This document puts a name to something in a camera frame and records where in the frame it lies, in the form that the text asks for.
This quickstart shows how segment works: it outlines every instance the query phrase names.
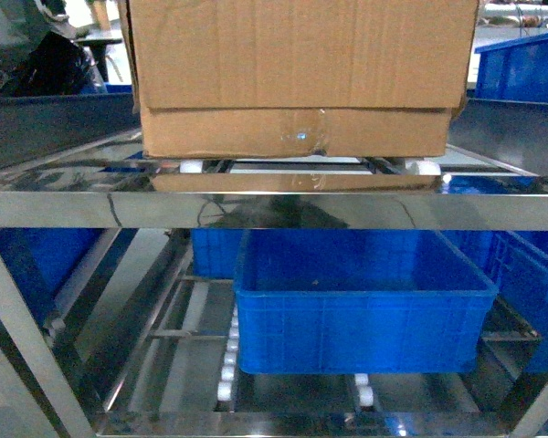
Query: brown cardboard box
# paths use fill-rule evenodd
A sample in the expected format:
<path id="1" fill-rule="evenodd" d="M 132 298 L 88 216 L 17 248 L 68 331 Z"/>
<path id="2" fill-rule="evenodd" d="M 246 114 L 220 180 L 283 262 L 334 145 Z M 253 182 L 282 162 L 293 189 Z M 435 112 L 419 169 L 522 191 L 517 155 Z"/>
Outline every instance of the brown cardboard box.
<path id="1" fill-rule="evenodd" d="M 124 21 L 145 149 L 182 158 L 442 154 L 477 6 L 132 0 Z"/>
<path id="2" fill-rule="evenodd" d="M 149 109 L 144 146 L 154 157 L 438 156 L 447 109 Z"/>

